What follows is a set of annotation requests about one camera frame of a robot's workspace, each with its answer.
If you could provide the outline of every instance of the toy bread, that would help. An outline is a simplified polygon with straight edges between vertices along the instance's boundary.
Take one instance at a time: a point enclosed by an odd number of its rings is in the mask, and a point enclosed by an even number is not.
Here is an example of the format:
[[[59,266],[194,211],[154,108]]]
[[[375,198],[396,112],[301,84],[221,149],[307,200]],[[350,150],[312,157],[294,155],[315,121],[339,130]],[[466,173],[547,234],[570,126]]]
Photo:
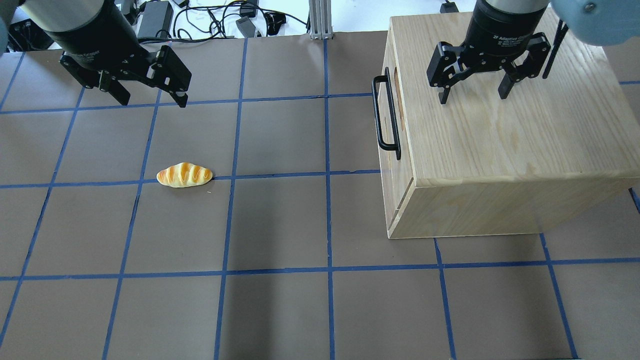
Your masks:
[[[187,188],[208,183],[213,179],[213,172],[192,163],[179,163],[160,171],[156,179],[165,186]]]

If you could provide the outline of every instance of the power adapter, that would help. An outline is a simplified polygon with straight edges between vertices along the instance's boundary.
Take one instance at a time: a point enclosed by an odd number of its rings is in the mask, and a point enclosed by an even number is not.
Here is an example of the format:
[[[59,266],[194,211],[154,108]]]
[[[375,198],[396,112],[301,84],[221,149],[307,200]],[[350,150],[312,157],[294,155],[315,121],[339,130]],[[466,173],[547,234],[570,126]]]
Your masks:
[[[257,12],[256,7],[258,7],[258,0],[245,0],[245,2],[240,5],[240,16],[255,17]]]
[[[173,8],[168,1],[147,1],[138,29],[139,38],[168,38]]]

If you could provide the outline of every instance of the drawer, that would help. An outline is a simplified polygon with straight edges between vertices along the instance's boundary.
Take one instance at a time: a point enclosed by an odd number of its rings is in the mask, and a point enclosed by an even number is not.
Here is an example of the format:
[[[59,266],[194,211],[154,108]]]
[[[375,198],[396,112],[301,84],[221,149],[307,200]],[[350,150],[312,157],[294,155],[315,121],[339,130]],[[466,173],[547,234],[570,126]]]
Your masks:
[[[387,143],[397,142],[400,147],[399,159],[396,151],[386,151],[378,147],[384,189],[385,218],[387,219],[387,229],[390,229],[407,191],[411,189],[410,185],[413,181],[411,156],[408,152],[406,126],[404,123],[402,93],[399,86],[400,79],[392,37],[387,37],[387,46],[385,48],[382,76],[386,75],[388,75],[386,82],[374,86],[378,91],[381,139]],[[388,88],[391,90],[391,96],[388,95]],[[392,99],[393,107],[389,104],[390,98]],[[394,139],[392,120],[396,122],[398,139]]]
[[[640,181],[640,125],[602,48],[571,33],[548,79],[500,100],[504,73],[476,74],[441,105],[426,69],[470,18],[391,18],[376,89],[381,138],[400,145],[379,150],[389,238],[540,233]],[[549,9],[537,31],[556,26]]]

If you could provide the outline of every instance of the blue tape line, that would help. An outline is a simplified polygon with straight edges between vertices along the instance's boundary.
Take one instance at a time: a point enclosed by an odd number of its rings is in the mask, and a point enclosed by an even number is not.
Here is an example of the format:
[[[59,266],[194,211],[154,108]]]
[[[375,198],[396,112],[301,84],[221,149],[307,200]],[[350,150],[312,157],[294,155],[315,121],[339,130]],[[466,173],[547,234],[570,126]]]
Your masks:
[[[552,260],[553,265],[582,265],[582,264],[617,264],[617,263],[640,263],[640,258],[608,258],[608,259],[567,259]],[[443,263],[445,269],[449,268],[504,268],[513,266],[547,266],[546,261],[514,261],[496,263]],[[354,266],[332,266],[332,272],[366,272],[366,271],[393,271],[393,270],[434,270],[439,269],[438,264],[408,264],[408,265],[354,265]],[[327,272],[329,268],[309,267],[309,268],[267,268],[251,270],[227,270],[227,276],[236,275],[262,275],[262,274],[297,274]],[[222,275],[221,270],[206,270],[196,272],[149,272],[149,273],[125,273],[122,277],[146,278],[146,277],[192,277],[192,276],[215,276]],[[119,274],[72,274],[72,275],[26,275],[25,281],[34,280],[63,280],[63,279],[116,279]],[[0,277],[0,281],[16,281],[19,276]]]
[[[160,103],[160,96],[162,90],[158,90],[156,97],[156,104]],[[147,167],[147,158],[149,157],[149,149],[151,148],[151,139],[154,135],[154,128],[156,126],[156,118],[158,114],[158,107],[154,108],[154,114],[151,118],[151,125],[149,126],[149,135],[147,137],[147,146],[145,147],[145,155],[142,158],[142,166],[140,167],[140,178],[138,179],[138,189],[136,190],[136,200],[133,203],[133,210],[131,211],[131,221],[129,221],[129,229],[127,230],[127,239],[124,244],[124,251],[122,252],[122,261],[120,263],[120,273],[118,274],[118,284],[116,285],[116,293],[113,297],[113,305],[111,306],[111,316],[109,317],[109,325],[107,327],[107,335],[104,339],[104,348],[102,349],[102,360],[107,359],[109,353],[109,344],[111,343],[111,334],[113,333],[113,323],[115,322],[116,312],[118,311],[118,303],[120,301],[120,291],[122,290],[122,280],[124,278],[124,270],[127,266],[127,258],[129,256],[129,246],[131,245],[131,236],[133,235],[133,227],[136,222],[136,215],[138,213],[138,204],[140,203],[140,194],[142,194],[142,185],[145,178],[145,169]]]
[[[59,108],[59,109],[41,109],[41,110],[9,110],[0,111],[0,115],[13,115],[13,114],[39,114],[39,113],[59,113],[63,111],[75,111],[75,108]]]
[[[327,272],[328,270],[329,268],[327,267],[227,270],[227,275],[299,274],[307,272]]]
[[[331,175],[353,175],[353,174],[379,174],[380,170],[355,170],[355,171],[331,171]],[[303,176],[326,176],[326,172],[283,172],[279,174],[255,174],[255,175],[237,175],[236,179],[268,179],[272,177],[303,177]],[[231,176],[216,176],[214,180],[231,180]],[[143,184],[157,184],[158,180],[144,179]],[[75,186],[120,186],[120,185],[135,185],[140,183],[140,180],[126,180],[126,181],[87,181],[82,183],[54,183],[54,188],[65,188]],[[14,189],[14,188],[48,188],[49,183],[43,184],[5,184],[0,185],[0,189]]]
[[[240,147],[240,125],[242,120],[242,103],[244,93],[244,72],[246,70],[246,49],[248,39],[244,39],[242,51],[242,67],[240,70],[240,89],[238,91],[238,111],[236,117],[236,140],[234,144],[234,161],[231,170],[231,187],[229,191],[229,205],[227,210],[227,231],[225,232],[225,252],[222,258],[222,275],[220,278],[220,294],[218,295],[218,319],[216,322],[216,336],[214,341],[213,358],[220,358],[220,338],[222,332],[222,315],[225,306],[225,290],[227,287],[227,267],[229,262],[229,243],[231,241],[231,218],[234,211],[234,196],[236,191],[236,173],[238,166],[238,148]]]
[[[2,101],[0,101],[0,110],[2,110],[7,97],[9,97],[9,91],[11,91],[13,82],[15,81],[16,76],[18,76],[18,70],[20,69],[20,65],[22,65],[25,54],[26,53],[22,53],[22,55],[20,55],[20,59],[18,59],[18,64],[16,64],[15,66],[15,70],[13,71],[13,75],[11,76],[11,80],[9,80],[9,85],[7,85],[6,87],[6,92],[4,93],[4,96],[2,96]]]
[[[282,174],[238,175],[236,179],[269,179],[272,177],[326,176],[326,172],[286,172]]]
[[[440,270],[440,290],[442,291],[442,304],[444,306],[444,320],[447,324],[447,337],[449,338],[449,351],[451,359],[456,360],[456,345],[453,341],[453,326],[451,325],[451,314],[449,312],[449,297],[447,296],[447,283],[444,278],[444,266],[442,264],[442,254],[438,246],[438,240],[433,238],[433,245],[436,248],[436,259],[438,260],[438,268]]]
[[[118,274],[74,274],[74,275],[27,275],[25,281],[40,280],[83,280],[83,279],[117,279]]]
[[[139,181],[87,181],[85,183],[56,183],[54,188],[69,188],[73,186],[120,186],[120,185],[136,185]]]
[[[331,175],[380,174],[380,170],[332,171]]]
[[[324,95],[301,95],[301,96],[280,96],[280,97],[254,97],[249,99],[242,99],[242,102],[260,102],[260,101],[283,101],[283,100],[309,100],[309,99],[322,99],[322,98],[337,98],[337,97],[368,97],[371,96],[370,92],[353,93],[353,94],[324,94]],[[203,105],[203,104],[229,104],[239,102],[239,99],[222,99],[222,100],[203,100],[203,101],[189,101],[189,105]],[[124,108],[154,108],[158,106],[178,106],[174,102],[160,102],[159,104],[130,104],[130,105],[105,105],[105,106],[84,106],[78,108],[78,111],[92,111],[92,110],[110,110],[110,109],[124,109]],[[12,111],[0,111],[0,115],[4,114],[32,114],[32,113],[52,113],[59,111],[75,111],[75,108],[60,108],[60,109],[35,109],[35,110],[12,110]]]
[[[281,96],[281,97],[254,97],[252,99],[243,99],[244,102],[258,102],[258,101],[283,101],[283,100],[310,100],[310,99],[322,99],[322,95],[301,95],[301,96]]]
[[[50,184],[8,184],[0,185],[0,189],[48,188]]]
[[[142,272],[122,274],[125,279],[149,279],[155,277],[199,277],[199,276],[217,276],[222,275],[222,271],[188,271],[188,272]]]
[[[426,270],[437,269],[438,264],[413,264],[413,265],[358,265],[358,266],[334,266],[334,272],[352,271],[388,271],[388,270]]]
[[[445,269],[461,268],[508,268],[513,266],[545,266],[546,261],[501,261],[495,263],[449,263],[443,264]]]
[[[631,194],[631,199],[634,200],[634,204],[636,205],[636,209],[638,210],[638,213],[640,213],[640,198],[638,197],[638,195],[636,194],[636,192],[634,191],[633,188],[629,189],[629,194]]]
[[[578,359],[578,352],[575,350],[575,344],[573,344],[573,336],[571,335],[571,329],[569,328],[569,321],[564,311],[564,304],[562,302],[562,296],[560,295],[560,287],[558,286],[558,281],[556,279],[556,272],[554,271],[554,267],[551,262],[551,255],[549,254],[549,249],[547,248],[547,239],[545,239],[545,235],[543,233],[540,233],[540,243],[542,244],[542,250],[545,252],[545,258],[547,259],[547,267],[549,269],[549,275],[551,276],[551,283],[554,286],[554,292],[556,293],[558,309],[560,310],[560,317],[562,318],[564,333],[566,334],[566,340],[569,343],[571,356],[574,359]]]
[[[324,66],[324,169],[326,175],[326,252],[327,288],[329,301],[329,358],[335,360],[335,321],[333,317],[333,249],[331,228],[331,157],[329,130],[329,55],[327,41],[323,39]]]
[[[551,260],[552,265],[622,264],[622,263],[640,263],[640,258]]]
[[[56,161],[56,167],[53,170],[53,175],[51,175],[51,181],[49,182],[49,187],[47,189],[47,195],[44,198],[44,202],[42,204],[42,209],[40,210],[40,216],[38,217],[38,221],[36,222],[35,230],[33,231],[33,236],[31,237],[31,242],[29,243],[29,249],[27,251],[27,256],[24,259],[24,263],[22,264],[22,271],[20,272],[20,277],[18,279],[18,283],[15,286],[15,291],[13,292],[13,297],[11,299],[11,304],[9,305],[9,310],[7,311],[6,318],[4,319],[4,325],[2,328],[2,332],[0,332],[0,347],[4,342],[4,337],[6,336],[7,328],[9,327],[9,322],[11,321],[11,315],[13,314],[13,309],[15,308],[15,303],[18,300],[18,294],[20,293],[20,288],[22,287],[22,282],[24,281],[24,277],[27,273],[27,267],[29,266],[29,260],[31,259],[31,254],[33,253],[33,248],[36,245],[36,240],[38,239],[38,234],[40,233],[40,226],[42,225],[42,219],[44,218],[44,213],[47,209],[47,205],[49,204],[49,198],[51,197],[51,190],[53,190],[53,183],[56,181],[56,177],[58,176],[58,170],[60,169],[60,164],[62,164],[62,158],[65,155],[65,150],[67,149],[67,144],[69,142],[69,137],[71,136],[71,129],[74,126],[74,122],[76,121],[76,115],[78,113],[77,109],[80,107],[80,102],[82,101],[82,96],[84,95],[84,88],[80,90],[80,94],[78,95],[78,100],[76,102],[76,110],[71,116],[71,120],[69,120],[69,126],[67,128],[67,133],[65,134],[65,139],[62,142],[62,147],[60,148],[60,154],[58,155],[58,160]]]
[[[327,97],[370,97],[371,95],[370,92],[357,92],[353,94],[328,94]]]
[[[205,104],[229,104],[236,103],[238,99],[222,99],[222,100],[200,100],[200,101],[189,101],[187,105],[205,105]],[[175,102],[161,102],[158,106],[178,106]]]

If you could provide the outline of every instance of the wooden box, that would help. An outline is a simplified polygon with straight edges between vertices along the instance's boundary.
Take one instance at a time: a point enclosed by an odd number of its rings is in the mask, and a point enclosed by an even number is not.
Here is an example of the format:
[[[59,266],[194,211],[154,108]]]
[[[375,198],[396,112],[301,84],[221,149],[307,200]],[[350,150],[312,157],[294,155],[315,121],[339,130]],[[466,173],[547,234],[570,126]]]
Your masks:
[[[503,72],[475,74],[447,104],[428,86],[438,41],[460,44],[471,13],[392,17],[389,69],[401,157],[380,151],[389,238],[539,233],[638,183],[640,126],[602,48],[571,32],[548,79],[506,100]],[[538,31],[553,39],[547,10]],[[382,137],[393,142],[385,84]]]

